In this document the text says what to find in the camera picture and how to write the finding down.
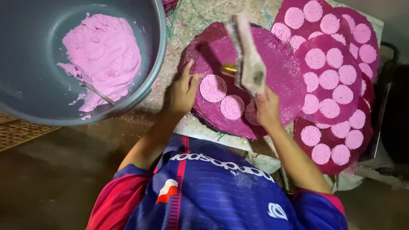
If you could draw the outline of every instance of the person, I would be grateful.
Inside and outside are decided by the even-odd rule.
[[[101,191],[87,229],[347,229],[340,200],[282,127],[279,97],[268,87],[256,95],[257,120],[297,187],[292,201],[270,175],[228,147],[171,138],[202,77],[190,74],[192,64],[174,82],[169,106]]]

